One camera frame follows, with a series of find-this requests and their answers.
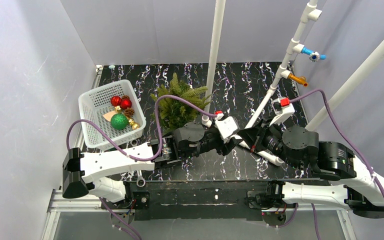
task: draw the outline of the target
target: black marble surface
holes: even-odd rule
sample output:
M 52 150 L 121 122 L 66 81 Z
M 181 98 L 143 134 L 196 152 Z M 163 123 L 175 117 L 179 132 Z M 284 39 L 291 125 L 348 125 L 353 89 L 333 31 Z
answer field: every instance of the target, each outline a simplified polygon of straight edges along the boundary
M 222 110 L 237 119 L 239 127 L 247 124 L 254 109 L 266 94 L 273 81 L 279 62 L 244 62 L 218 63 L 214 77 L 213 97 L 210 112 Z M 150 116 L 154 111 L 154 102 L 150 94 L 156 92 L 159 85 L 168 85 L 174 72 L 180 80 L 186 81 L 194 88 L 205 86 L 207 79 L 207 63 L 195 64 L 158 64 L 158 65 L 116 65 L 115 68 L 104 66 L 99 86 L 114 81 L 127 79 L 134 88 L 140 101 L 146 128 L 139 144 L 157 138 L 156 123 Z M 295 83 L 282 79 L 273 99 L 278 97 L 298 96 Z M 272 111 L 270 104 L 264 109 L 265 114 Z M 296 113 L 284 125 L 305 127 L 307 120 L 300 102 L 294 103 Z M 275 166 L 266 159 L 251 154 L 248 150 L 237 146 L 229 155 L 220 156 L 215 150 L 185 160 L 182 165 L 155 171 L 144 171 L 146 180 L 256 180 L 256 179 L 299 179 L 308 178 L 309 171 L 295 171 L 283 164 Z M 136 173 L 123 173 L 112 178 L 135 180 Z

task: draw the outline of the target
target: green fern plant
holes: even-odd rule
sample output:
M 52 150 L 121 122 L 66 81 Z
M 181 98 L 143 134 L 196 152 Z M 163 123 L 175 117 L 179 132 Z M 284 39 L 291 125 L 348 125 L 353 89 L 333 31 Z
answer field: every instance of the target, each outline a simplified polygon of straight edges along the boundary
M 191 88 L 186 82 L 179 81 L 178 75 L 174 73 L 169 88 L 167 89 L 164 85 L 160 85 L 156 89 L 156 95 L 151 94 L 151 98 L 156 102 L 161 96 L 175 95 L 200 109 L 204 109 L 210 103 L 207 101 L 210 96 L 202 97 L 202 94 L 206 91 L 206 86 Z M 159 101 L 158 114 L 159 122 L 166 133 L 194 121 L 198 116 L 198 111 L 178 100 L 164 98 Z

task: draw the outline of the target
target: blue valve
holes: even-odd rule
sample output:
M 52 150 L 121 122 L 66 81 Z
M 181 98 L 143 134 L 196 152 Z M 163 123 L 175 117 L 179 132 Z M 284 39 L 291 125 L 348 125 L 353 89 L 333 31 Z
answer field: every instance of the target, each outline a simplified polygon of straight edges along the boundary
M 320 55 L 320 53 L 318 53 L 316 51 L 312 51 L 306 47 L 302 48 L 301 53 L 309 55 L 310 56 L 309 59 L 312 62 L 317 62 L 318 60 L 325 60 L 326 59 L 326 55 Z

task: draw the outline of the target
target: red ornament ball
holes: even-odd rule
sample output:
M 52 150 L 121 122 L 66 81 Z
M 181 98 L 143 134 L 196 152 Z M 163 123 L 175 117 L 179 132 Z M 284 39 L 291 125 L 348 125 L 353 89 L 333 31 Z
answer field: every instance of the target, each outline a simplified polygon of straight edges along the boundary
M 130 99 L 124 98 L 121 100 L 120 107 L 122 109 L 131 108 L 132 107 L 132 101 L 130 101 Z
M 119 96 L 113 96 L 111 97 L 111 105 L 115 106 L 120 106 L 122 104 L 122 98 Z

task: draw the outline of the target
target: gold ornament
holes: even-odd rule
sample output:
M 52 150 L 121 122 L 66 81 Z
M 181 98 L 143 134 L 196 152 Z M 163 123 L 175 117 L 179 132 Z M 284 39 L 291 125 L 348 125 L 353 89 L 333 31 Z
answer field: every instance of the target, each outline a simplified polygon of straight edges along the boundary
M 132 130 L 136 130 L 136 129 L 138 129 L 138 128 L 141 127 L 137 122 L 135 122 L 135 121 L 134 121 L 133 119 L 131 119 L 130 117 L 126 116 L 126 118 L 127 118 L 127 120 L 128 120 L 128 124 L 130 124 Z
M 123 109 L 120 106 L 115 106 L 115 111 L 121 114 L 123 112 Z

